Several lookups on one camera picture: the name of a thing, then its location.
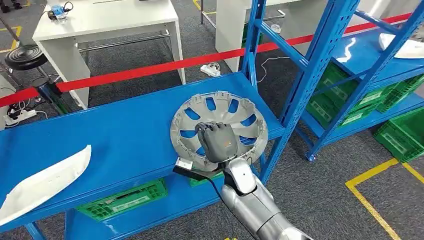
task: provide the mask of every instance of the green plastic crate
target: green plastic crate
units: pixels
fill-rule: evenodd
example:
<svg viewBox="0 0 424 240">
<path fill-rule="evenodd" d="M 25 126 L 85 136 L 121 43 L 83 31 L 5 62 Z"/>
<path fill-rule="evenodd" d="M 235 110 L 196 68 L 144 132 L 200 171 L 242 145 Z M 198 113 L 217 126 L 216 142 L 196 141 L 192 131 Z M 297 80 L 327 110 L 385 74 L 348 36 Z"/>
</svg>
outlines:
<svg viewBox="0 0 424 240">
<path fill-rule="evenodd" d="M 241 39 L 241 47 L 244 48 L 246 46 L 246 41 L 248 40 L 248 23 L 244 24 L 243 27 L 243 35 L 242 35 L 242 39 Z M 264 41 L 264 34 L 261 32 L 259 34 L 259 44 L 262 44 L 262 42 Z"/>
<path fill-rule="evenodd" d="M 424 107 L 387 121 L 374 138 L 401 163 L 424 155 Z"/>
<path fill-rule="evenodd" d="M 371 103 L 354 111 L 350 111 L 346 118 L 340 123 L 339 127 L 368 116 L 376 107 L 377 103 Z M 322 127 L 326 128 L 337 113 L 339 113 L 340 109 L 335 106 L 333 101 L 327 96 L 319 94 L 310 98 L 309 103 L 306 105 L 306 110 Z"/>
<path fill-rule="evenodd" d="M 159 178 L 120 193 L 83 204 L 77 207 L 76 210 L 94 220 L 103 221 L 166 196 L 168 196 L 168 190 L 165 186 L 165 180 Z"/>
<path fill-rule="evenodd" d="M 322 74 L 321 79 L 319 80 L 318 89 L 331 86 L 338 81 L 348 77 L 349 75 L 346 72 L 344 72 L 334 63 L 330 62 Z M 358 87 L 358 84 L 359 83 L 356 80 L 350 80 L 343 84 L 332 87 L 331 89 L 325 91 L 324 94 L 333 101 L 336 107 L 340 109 L 345 104 L 349 96 Z M 351 110 L 356 111 L 363 106 L 380 102 L 385 98 L 385 95 L 387 95 L 388 92 L 389 90 L 387 90 L 387 87 L 381 87 L 372 92 L 368 92 L 360 101 L 357 102 L 355 106 L 352 107 Z"/>
<path fill-rule="evenodd" d="M 406 96 L 415 91 L 424 82 L 424 75 L 418 75 L 405 81 L 399 82 L 396 87 L 391 90 L 385 99 L 377 106 L 377 110 L 381 113 L 387 112 L 394 105 L 402 101 Z"/>
<path fill-rule="evenodd" d="M 212 179 L 221 178 L 223 176 L 224 176 L 224 174 L 222 172 L 220 172 L 220 173 L 216 174 L 215 176 L 213 176 Z M 203 180 L 200 180 L 200 181 L 195 180 L 193 178 L 188 179 L 188 183 L 190 184 L 190 187 L 196 187 L 196 186 L 202 185 L 206 182 L 209 182 L 209 181 L 207 179 L 203 179 Z"/>
</svg>

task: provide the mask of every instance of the silver robotic arm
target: silver robotic arm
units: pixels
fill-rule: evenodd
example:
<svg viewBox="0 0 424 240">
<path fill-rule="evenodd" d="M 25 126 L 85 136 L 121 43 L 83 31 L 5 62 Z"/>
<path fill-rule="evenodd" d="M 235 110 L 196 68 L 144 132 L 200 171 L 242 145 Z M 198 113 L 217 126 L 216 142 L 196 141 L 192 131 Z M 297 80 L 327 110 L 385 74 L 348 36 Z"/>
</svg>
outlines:
<svg viewBox="0 0 424 240">
<path fill-rule="evenodd" d="M 312 240 L 287 221 L 246 159 L 236 156 L 236 137 L 230 125 L 199 123 L 196 130 L 208 160 L 223 168 L 222 200 L 251 233 L 261 240 Z"/>
</svg>

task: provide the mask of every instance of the red rope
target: red rope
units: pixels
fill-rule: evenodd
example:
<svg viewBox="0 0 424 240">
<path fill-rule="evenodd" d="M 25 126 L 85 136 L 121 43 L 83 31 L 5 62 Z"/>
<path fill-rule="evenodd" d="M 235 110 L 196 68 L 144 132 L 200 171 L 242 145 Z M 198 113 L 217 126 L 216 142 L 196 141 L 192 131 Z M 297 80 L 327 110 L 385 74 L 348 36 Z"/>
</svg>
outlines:
<svg viewBox="0 0 424 240">
<path fill-rule="evenodd" d="M 407 20 L 410 17 L 410 15 L 411 13 L 407 13 L 403 15 L 388 17 L 383 20 L 390 24 L 397 23 L 400 21 Z M 371 22 L 367 22 L 364 24 L 347 27 L 344 33 L 347 34 L 352 32 L 358 32 L 358 31 L 362 31 L 362 30 L 366 30 L 366 29 L 370 29 L 374 27 L 376 27 L 375 24 Z M 297 44 L 311 42 L 313 37 L 314 35 L 300 36 L 300 37 L 288 39 L 287 42 L 293 46 Z M 257 48 L 257 51 L 261 53 L 261 52 L 267 52 L 267 51 L 272 51 L 276 49 L 278 49 L 278 46 L 273 42 L 269 42 L 269 43 L 260 44 Z M 108 73 L 108 74 L 104 74 L 100 76 L 93 76 L 93 77 L 74 80 L 74 81 L 62 82 L 62 83 L 58 83 L 57 87 L 62 92 L 69 92 L 71 90 L 110 84 L 110 83 L 115 83 L 119 81 L 134 79 L 134 78 L 140 78 L 140 77 L 149 76 L 153 74 L 169 72 L 169 71 L 173 71 L 173 70 L 177 70 L 181 68 L 192 67 L 192 66 L 200 65 L 204 63 L 217 62 L 223 59 L 240 57 L 240 56 L 243 56 L 244 54 L 245 54 L 245 49 L 240 48 L 240 49 L 231 50 L 231 51 L 207 54 L 203 56 L 195 56 L 195 57 L 191 57 L 191 58 L 187 58 L 187 59 L 179 60 L 179 61 L 171 61 L 171 62 L 161 63 L 157 65 L 144 66 L 144 67 L 138 67 L 138 68 L 124 70 L 120 72 Z M 14 94 L 0 98 L 0 108 L 20 102 L 20 101 L 27 100 L 30 98 L 34 98 L 36 96 L 38 96 L 38 93 L 35 90 L 35 88 L 29 87 L 24 90 L 18 91 Z"/>
</svg>

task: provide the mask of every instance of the stool seat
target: stool seat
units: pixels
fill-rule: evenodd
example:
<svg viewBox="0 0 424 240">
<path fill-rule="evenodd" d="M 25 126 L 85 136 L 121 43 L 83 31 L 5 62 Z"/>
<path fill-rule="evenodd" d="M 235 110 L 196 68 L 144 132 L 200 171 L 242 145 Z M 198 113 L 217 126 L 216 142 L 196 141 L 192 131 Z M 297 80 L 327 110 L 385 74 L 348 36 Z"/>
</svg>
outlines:
<svg viewBox="0 0 424 240">
<path fill-rule="evenodd" d="M 17 47 L 4 58 L 4 62 L 9 68 L 18 71 L 35 69 L 47 61 L 47 57 L 36 44 Z"/>
</svg>

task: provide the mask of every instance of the yellow floor line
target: yellow floor line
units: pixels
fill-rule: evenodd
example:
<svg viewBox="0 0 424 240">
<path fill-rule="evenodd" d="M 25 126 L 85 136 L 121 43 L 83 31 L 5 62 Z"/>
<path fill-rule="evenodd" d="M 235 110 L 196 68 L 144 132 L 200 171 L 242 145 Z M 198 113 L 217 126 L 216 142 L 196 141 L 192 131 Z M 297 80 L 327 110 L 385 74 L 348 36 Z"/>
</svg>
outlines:
<svg viewBox="0 0 424 240">
<path fill-rule="evenodd" d="M 21 5 L 22 7 L 29 7 L 31 5 L 30 0 L 26 0 L 26 4 L 25 5 Z"/>
<path fill-rule="evenodd" d="M 396 165 L 398 163 L 399 163 L 399 161 L 396 158 L 392 158 L 392 159 L 390 159 L 390 160 L 388 160 L 388 161 L 386 161 L 386 162 L 384 162 L 384 163 L 362 173 L 361 175 L 347 181 L 346 185 L 347 184 L 352 185 L 352 186 L 358 185 L 358 184 L 362 183 L 363 181 L 371 178 L 372 176 L 377 175 L 377 174 L 383 172 L 384 170 L 386 170 L 386 169 L 390 168 L 391 166 Z"/>
<path fill-rule="evenodd" d="M 377 220 L 377 222 L 384 228 L 384 230 L 386 230 L 386 232 L 393 240 L 401 240 L 401 238 L 396 234 L 393 228 L 390 227 L 390 225 L 382 218 L 382 216 L 376 211 L 376 209 L 367 201 L 367 199 L 357 190 L 355 186 L 398 163 L 399 161 L 396 158 L 392 158 L 345 183 L 347 188 L 363 204 L 363 206 L 375 218 L 375 220 Z"/>
<path fill-rule="evenodd" d="M 197 9 L 199 9 L 200 11 L 200 5 L 198 4 L 197 0 L 193 0 L 194 5 L 196 6 Z"/>
<path fill-rule="evenodd" d="M 201 7 L 200 7 L 200 5 L 199 5 L 199 3 L 198 3 L 198 1 L 200 1 L 200 0 L 193 0 L 193 4 L 196 6 L 196 8 L 197 9 L 199 9 L 199 11 L 201 10 Z M 206 15 L 209 15 L 209 14 L 217 14 L 217 12 L 216 11 L 210 11 L 210 12 L 204 12 Z"/>
<path fill-rule="evenodd" d="M 406 168 L 406 170 L 408 170 L 412 175 L 414 175 L 418 180 L 421 181 L 421 183 L 424 184 L 424 177 L 418 173 L 413 167 L 411 167 L 411 165 L 409 165 L 408 163 L 402 163 L 402 165 Z"/>
<path fill-rule="evenodd" d="M 16 29 L 16 32 L 15 32 L 16 36 L 19 37 L 19 35 L 21 35 L 21 31 L 22 31 L 22 27 L 21 26 L 13 26 L 11 28 L 12 29 Z M 2 29 L 0 29 L 0 31 L 7 31 L 7 29 L 6 28 L 2 28 Z M 17 47 L 17 45 L 18 45 L 18 42 L 15 39 L 13 39 L 12 46 L 9 49 L 0 50 L 0 54 L 1 53 L 7 53 L 7 52 L 12 51 L 13 49 L 15 49 Z"/>
</svg>

